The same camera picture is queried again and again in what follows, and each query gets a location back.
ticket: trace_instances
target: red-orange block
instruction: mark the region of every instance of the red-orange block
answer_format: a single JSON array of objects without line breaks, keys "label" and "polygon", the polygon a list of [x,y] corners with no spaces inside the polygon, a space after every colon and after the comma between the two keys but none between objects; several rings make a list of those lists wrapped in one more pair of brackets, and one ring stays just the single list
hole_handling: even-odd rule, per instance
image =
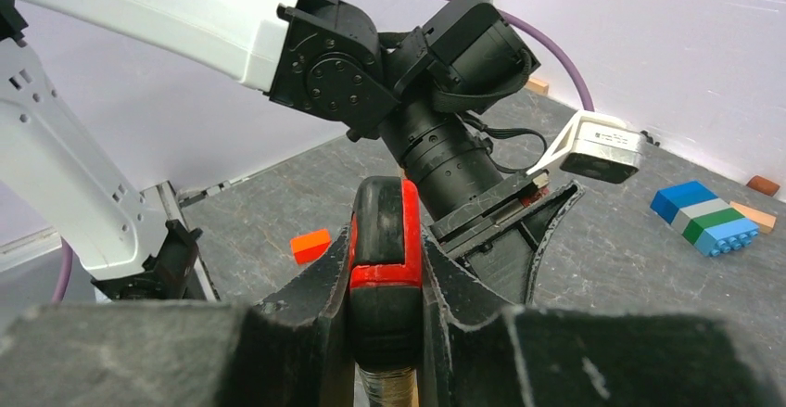
[{"label": "red-orange block", "polygon": [[330,233],[326,229],[321,229],[301,235],[290,240],[289,246],[298,265],[316,261],[330,246]]}]

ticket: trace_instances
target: green lego brick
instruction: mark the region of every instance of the green lego brick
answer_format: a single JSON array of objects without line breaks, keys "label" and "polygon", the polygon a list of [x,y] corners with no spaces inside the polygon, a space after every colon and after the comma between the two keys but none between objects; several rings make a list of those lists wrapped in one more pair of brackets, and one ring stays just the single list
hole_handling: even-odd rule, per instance
[{"label": "green lego brick", "polygon": [[743,219],[744,216],[740,214],[738,210],[734,208],[728,208],[727,210],[719,210],[718,212],[713,212],[712,214],[703,215],[701,217],[696,217],[695,219],[691,220],[688,223],[688,227],[685,228],[685,231],[682,233],[682,236],[685,237],[686,240],[691,242],[691,244],[696,243],[696,240],[702,235],[705,229],[712,228],[713,226],[718,226],[719,224],[733,222],[738,219]]}]

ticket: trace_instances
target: black cable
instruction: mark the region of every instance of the black cable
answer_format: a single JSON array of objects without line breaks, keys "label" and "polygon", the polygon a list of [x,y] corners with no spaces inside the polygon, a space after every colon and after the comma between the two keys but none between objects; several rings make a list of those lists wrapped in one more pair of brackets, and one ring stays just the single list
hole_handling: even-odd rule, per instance
[{"label": "black cable", "polygon": [[[473,114],[471,114],[469,112],[461,112],[459,114],[459,118],[461,118],[461,120],[464,122],[464,124],[474,128],[474,129],[478,130],[479,132],[482,132],[483,134],[486,134],[489,137],[494,138],[496,140],[507,140],[507,139],[514,138],[514,137],[520,136],[520,135],[535,135],[540,140],[540,142],[543,144],[543,152],[540,154],[540,157],[542,157],[543,154],[546,153],[546,149],[549,148],[549,142],[546,141],[546,137],[544,137],[543,134],[541,134],[540,132],[538,132],[536,130],[527,129],[526,127],[514,127],[514,128],[510,128],[510,129],[495,129],[495,128],[492,128],[492,127],[488,127],[488,125],[485,124],[484,122],[482,122],[480,120],[480,118],[478,118],[476,115],[473,115]],[[524,168],[512,169],[512,168],[508,168],[506,166],[500,165],[497,161],[494,161],[494,159],[491,159],[491,162],[494,163],[494,167],[497,168],[497,171],[502,172],[502,173],[508,173],[508,174],[517,173],[519,171],[526,171],[529,168],[531,168],[531,167],[535,166],[536,164],[538,164],[538,162],[535,161],[534,163],[532,163],[529,166],[526,166]]]}]

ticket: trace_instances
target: light blue lego brick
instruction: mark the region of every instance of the light blue lego brick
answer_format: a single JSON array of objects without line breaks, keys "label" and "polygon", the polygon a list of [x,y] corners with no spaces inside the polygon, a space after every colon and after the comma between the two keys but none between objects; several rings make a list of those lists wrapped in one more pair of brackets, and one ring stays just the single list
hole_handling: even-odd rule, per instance
[{"label": "light blue lego brick", "polygon": [[674,228],[674,230],[678,233],[682,234],[685,232],[685,228],[688,227],[688,223],[690,223],[691,220],[699,218],[703,215],[712,214],[713,212],[727,210],[729,208],[731,208],[729,203],[721,200],[720,198],[714,198],[702,203],[690,205],[680,209],[677,212],[677,215],[674,217],[674,221],[671,223],[671,227]]},{"label": "light blue lego brick", "polygon": [[750,245],[759,235],[759,227],[748,219],[723,223],[704,232],[693,244],[705,256],[715,257]]},{"label": "light blue lego brick", "polygon": [[671,224],[674,221],[674,218],[677,216],[677,212],[679,212],[679,210],[682,208],[688,208],[689,206],[704,203],[705,201],[714,200],[716,198],[717,196],[706,188],[699,189],[682,196],[670,198],[665,204],[665,208],[663,213],[661,213],[661,217],[663,217],[667,223]]},{"label": "light blue lego brick", "polygon": [[655,197],[653,198],[653,202],[650,204],[650,208],[658,215],[663,217],[666,203],[668,203],[669,200],[675,197],[683,196],[685,194],[690,194],[692,192],[701,191],[703,189],[706,189],[706,187],[697,181],[677,184],[675,186],[661,189],[655,193]]}]

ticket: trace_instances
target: black cylinder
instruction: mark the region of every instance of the black cylinder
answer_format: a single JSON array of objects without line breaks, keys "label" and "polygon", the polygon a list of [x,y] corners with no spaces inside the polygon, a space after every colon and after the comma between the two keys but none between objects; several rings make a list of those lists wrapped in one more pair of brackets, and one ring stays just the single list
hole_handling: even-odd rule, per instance
[{"label": "black cylinder", "polygon": [[436,221],[502,181],[484,146],[427,99],[391,114],[379,134]]}]

